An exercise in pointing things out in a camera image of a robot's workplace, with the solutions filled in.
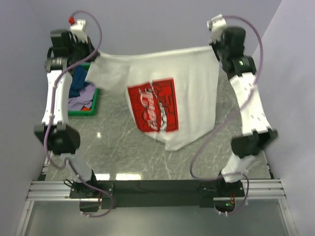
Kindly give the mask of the white t-shirt with red print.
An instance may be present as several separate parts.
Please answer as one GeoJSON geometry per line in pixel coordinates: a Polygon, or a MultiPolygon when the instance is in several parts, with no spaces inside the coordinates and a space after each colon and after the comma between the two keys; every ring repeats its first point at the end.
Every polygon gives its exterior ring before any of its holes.
{"type": "Polygon", "coordinates": [[[219,63],[214,51],[195,47],[135,56],[102,53],[87,79],[125,94],[137,128],[176,151],[214,128],[219,63]]]}

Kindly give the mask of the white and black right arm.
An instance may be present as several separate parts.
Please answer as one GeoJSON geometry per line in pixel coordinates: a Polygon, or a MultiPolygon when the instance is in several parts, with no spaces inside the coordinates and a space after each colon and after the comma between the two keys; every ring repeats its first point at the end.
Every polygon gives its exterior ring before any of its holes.
{"type": "Polygon", "coordinates": [[[272,129],[263,110],[256,86],[255,62],[244,54],[246,31],[242,27],[226,24],[210,26],[211,46],[217,60],[235,92],[240,108],[242,134],[231,140],[231,156],[220,171],[216,191],[227,196],[237,190],[237,183],[247,174],[249,167],[278,136],[272,129]]]}

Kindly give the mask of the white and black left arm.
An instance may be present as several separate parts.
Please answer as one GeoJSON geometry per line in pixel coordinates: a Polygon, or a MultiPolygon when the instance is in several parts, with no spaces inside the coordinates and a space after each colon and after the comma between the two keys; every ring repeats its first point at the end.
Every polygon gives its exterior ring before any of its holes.
{"type": "Polygon", "coordinates": [[[41,124],[34,126],[34,134],[41,141],[49,160],[52,155],[62,160],[61,165],[51,161],[56,169],[69,167],[74,180],[64,180],[79,197],[91,198],[98,193],[93,170],[80,153],[80,134],[68,122],[68,97],[74,69],[95,58],[97,51],[85,30],[71,27],[50,33],[52,46],[47,52],[45,69],[48,93],[41,124]]]}

